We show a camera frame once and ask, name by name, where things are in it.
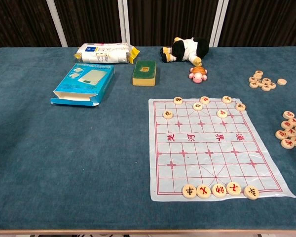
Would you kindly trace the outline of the yellow sponge green scouring pad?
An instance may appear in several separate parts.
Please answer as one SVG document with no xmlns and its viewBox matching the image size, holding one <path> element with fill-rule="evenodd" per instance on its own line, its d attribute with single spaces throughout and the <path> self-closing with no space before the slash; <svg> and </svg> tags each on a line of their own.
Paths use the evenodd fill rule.
<svg viewBox="0 0 296 237">
<path fill-rule="evenodd" d="M 132 75 L 132 84 L 134 86 L 155 86 L 156 80 L 156 62 L 138 61 Z"/>
</svg>

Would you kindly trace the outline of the pink orange turtle toy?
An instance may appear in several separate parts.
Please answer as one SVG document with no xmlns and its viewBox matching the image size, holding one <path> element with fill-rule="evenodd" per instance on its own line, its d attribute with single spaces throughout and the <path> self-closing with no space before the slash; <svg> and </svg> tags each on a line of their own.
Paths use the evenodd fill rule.
<svg viewBox="0 0 296 237">
<path fill-rule="evenodd" d="M 192 67 L 188 77 L 193 80 L 194 83 L 201 83 L 207 80 L 207 72 L 208 71 L 202 66 Z"/>
</svg>

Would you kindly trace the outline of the blue kitchen scale box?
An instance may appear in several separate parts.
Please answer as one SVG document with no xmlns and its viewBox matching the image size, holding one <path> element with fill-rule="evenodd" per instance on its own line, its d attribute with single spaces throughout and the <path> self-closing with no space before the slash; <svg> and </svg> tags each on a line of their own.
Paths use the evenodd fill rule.
<svg viewBox="0 0 296 237">
<path fill-rule="evenodd" d="M 113 65 L 75 63 L 54 89 L 51 104 L 95 107 L 114 78 Z"/>
</svg>

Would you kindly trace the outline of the translucent plastic xiangqi board sheet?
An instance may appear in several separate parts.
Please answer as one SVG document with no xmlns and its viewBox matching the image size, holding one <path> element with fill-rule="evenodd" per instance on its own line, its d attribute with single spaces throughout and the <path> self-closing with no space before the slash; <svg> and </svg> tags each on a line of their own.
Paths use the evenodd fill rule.
<svg viewBox="0 0 296 237">
<path fill-rule="evenodd" d="M 246 111 L 211 98 L 201 111 L 199 99 L 149 99 L 150 197 L 153 201 L 186 201 L 186 184 L 255 186 L 262 198 L 293 197 Z M 173 113 L 165 119 L 163 112 Z M 219 118 L 217 110 L 228 116 Z"/>
</svg>

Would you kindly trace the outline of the black white plush toy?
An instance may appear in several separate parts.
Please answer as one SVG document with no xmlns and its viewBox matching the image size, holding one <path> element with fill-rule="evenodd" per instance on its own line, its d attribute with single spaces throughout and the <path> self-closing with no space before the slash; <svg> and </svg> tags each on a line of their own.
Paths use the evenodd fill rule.
<svg viewBox="0 0 296 237">
<path fill-rule="evenodd" d="M 194 66 L 202 66 L 202 59 L 208 51 L 209 43 L 204 38 L 175 37 L 171 47 L 160 49 L 160 56 L 164 63 L 189 61 Z"/>
</svg>

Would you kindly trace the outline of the white tissue pack yellow ends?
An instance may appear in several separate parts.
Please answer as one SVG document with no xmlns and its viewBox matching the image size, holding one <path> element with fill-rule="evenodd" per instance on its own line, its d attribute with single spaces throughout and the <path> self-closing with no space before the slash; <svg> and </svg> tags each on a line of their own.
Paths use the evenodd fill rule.
<svg viewBox="0 0 296 237">
<path fill-rule="evenodd" d="M 94 64 L 133 64 L 140 51 L 128 43 L 84 43 L 74 54 L 79 62 Z"/>
</svg>

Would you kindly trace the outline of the teal felt table cover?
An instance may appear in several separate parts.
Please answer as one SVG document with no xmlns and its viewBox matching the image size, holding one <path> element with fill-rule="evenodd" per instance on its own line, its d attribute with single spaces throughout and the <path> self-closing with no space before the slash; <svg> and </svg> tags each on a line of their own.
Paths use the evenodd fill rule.
<svg viewBox="0 0 296 237">
<path fill-rule="evenodd" d="M 100 105 L 53 105 L 75 52 L 0 48 L 0 230 L 296 230 L 296 148 L 274 136 L 283 111 L 296 115 L 296 47 L 211 48 L 201 84 L 189 80 L 190 63 L 163 63 L 159 48 L 141 47 L 138 59 L 157 63 L 155 86 L 133 86 L 133 65 L 118 64 Z M 257 70 L 276 88 L 249 87 Z M 202 95 L 246 105 L 294 198 L 151 199 L 148 101 Z"/>
</svg>

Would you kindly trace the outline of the dark ribbed partition panel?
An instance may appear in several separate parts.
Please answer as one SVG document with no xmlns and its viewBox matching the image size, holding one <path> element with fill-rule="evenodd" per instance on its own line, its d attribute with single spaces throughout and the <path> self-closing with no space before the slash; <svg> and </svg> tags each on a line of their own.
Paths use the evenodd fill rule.
<svg viewBox="0 0 296 237">
<path fill-rule="evenodd" d="M 0 47 L 60 47 L 46 0 L 0 0 Z"/>
<path fill-rule="evenodd" d="M 118 0 L 122 40 L 168 46 L 175 37 L 219 44 L 229 0 Z"/>
<path fill-rule="evenodd" d="M 62 47 L 125 42 L 122 0 L 46 0 Z"/>
<path fill-rule="evenodd" d="M 296 0 L 229 0 L 218 45 L 296 46 Z"/>
</svg>

